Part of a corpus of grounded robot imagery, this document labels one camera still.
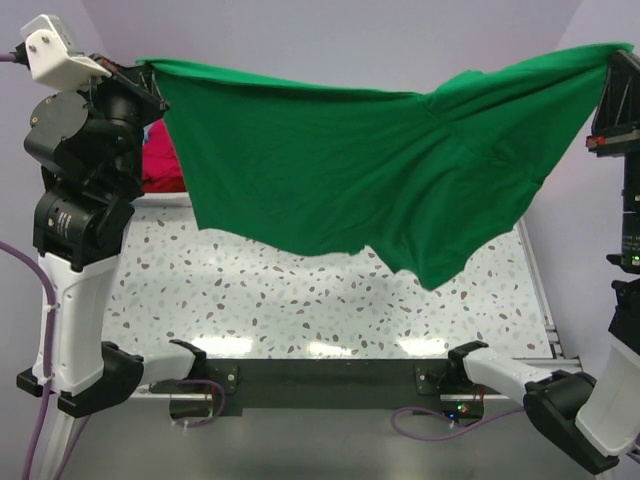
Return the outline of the green t shirt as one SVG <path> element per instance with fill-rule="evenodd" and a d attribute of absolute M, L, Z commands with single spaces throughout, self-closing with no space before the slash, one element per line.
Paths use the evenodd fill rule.
<path fill-rule="evenodd" d="M 371 248 L 433 290 L 525 214 L 619 50 L 630 45 L 553 51 L 429 93 L 150 66 L 200 229 L 301 256 Z"/>

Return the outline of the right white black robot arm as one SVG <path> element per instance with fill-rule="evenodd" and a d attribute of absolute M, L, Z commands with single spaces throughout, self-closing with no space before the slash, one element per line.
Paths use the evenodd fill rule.
<path fill-rule="evenodd" d="M 596 351 L 580 351 L 573 372 L 510 358 L 474 341 L 451 350 L 445 379 L 459 393 L 486 387 L 517 402 L 530 424 L 597 479 L 639 457 L 639 58 L 609 56 L 590 132 L 589 152 L 618 157 L 619 249 L 609 264 L 626 274 L 611 283 L 611 317 L 590 332 Z"/>

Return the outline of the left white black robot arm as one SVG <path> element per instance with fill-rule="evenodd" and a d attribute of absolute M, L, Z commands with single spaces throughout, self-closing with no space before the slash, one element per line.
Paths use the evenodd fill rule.
<path fill-rule="evenodd" d="M 98 57 L 101 74 L 57 87 L 33 110 L 25 151 L 42 168 L 34 211 L 36 269 L 45 280 L 41 340 L 17 386 L 82 418 L 146 384 L 185 392 L 207 380 L 205 353 L 181 340 L 160 354 L 128 353 L 102 337 L 123 241 L 143 194 L 144 128 L 167 111 L 153 68 Z"/>

